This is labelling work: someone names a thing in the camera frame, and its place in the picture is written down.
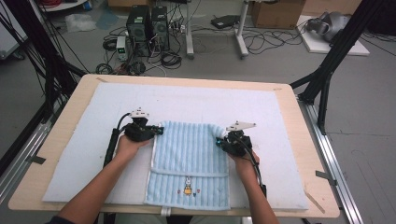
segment cardboard box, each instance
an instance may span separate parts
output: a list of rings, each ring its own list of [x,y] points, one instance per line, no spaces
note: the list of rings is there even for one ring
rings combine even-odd
[[[325,11],[352,15],[360,3],[361,0],[306,0],[303,15],[320,16]]]
[[[255,3],[251,18],[260,28],[294,29],[305,0],[279,0],[275,4]]]
[[[151,0],[107,0],[110,7],[131,7],[133,5],[151,6]]]

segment black pole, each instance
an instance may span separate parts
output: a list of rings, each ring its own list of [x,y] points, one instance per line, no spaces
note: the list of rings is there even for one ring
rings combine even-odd
[[[386,0],[362,0],[345,29],[336,37],[332,48],[320,67],[314,73],[290,84],[291,87],[295,89],[308,83],[305,90],[299,94],[299,99],[308,105],[312,105],[315,102],[315,98],[321,92],[318,126],[322,134],[326,134],[326,109],[332,75],[385,1]]]

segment hand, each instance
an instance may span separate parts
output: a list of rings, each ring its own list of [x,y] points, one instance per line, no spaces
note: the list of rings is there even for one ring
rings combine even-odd
[[[131,141],[127,136],[123,135],[119,139],[119,145],[117,147],[116,158],[123,158],[128,161],[134,158],[137,150],[149,143],[149,140],[144,142]]]
[[[256,155],[254,151],[252,151],[254,160],[257,163],[260,163],[260,158]],[[236,157],[234,155],[228,154],[233,161],[235,162],[236,172],[239,175],[242,183],[246,185],[247,182],[254,182],[257,184],[257,176],[256,172],[254,171],[253,164],[250,161],[250,157],[246,154],[244,157]]]

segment towel tag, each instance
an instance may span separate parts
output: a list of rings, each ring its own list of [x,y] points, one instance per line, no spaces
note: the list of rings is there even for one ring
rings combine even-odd
[[[163,209],[161,209],[161,216],[162,217],[170,217],[171,216],[171,207],[164,206]]]

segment wooden table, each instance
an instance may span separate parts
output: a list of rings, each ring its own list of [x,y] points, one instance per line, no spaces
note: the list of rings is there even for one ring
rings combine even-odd
[[[239,90],[273,91],[278,100],[283,120],[293,148],[295,160],[304,185],[309,209],[303,212],[276,212],[278,217],[338,217],[340,212],[328,180],[316,176],[323,172],[317,150],[308,131],[303,114],[291,87],[287,84],[240,81],[203,80],[166,77],[121,77],[87,75],[79,82],[61,116],[54,124],[37,156],[47,159],[42,165],[32,163],[8,203],[10,209],[59,211],[64,203],[42,202],[61,154],[101,82],[133,83],[163,86],[225,88]],[[103,212],[160,214],[160,206],[105,204]],[[208,212],[172,208],[176,215],[249,216],[248,209]]]

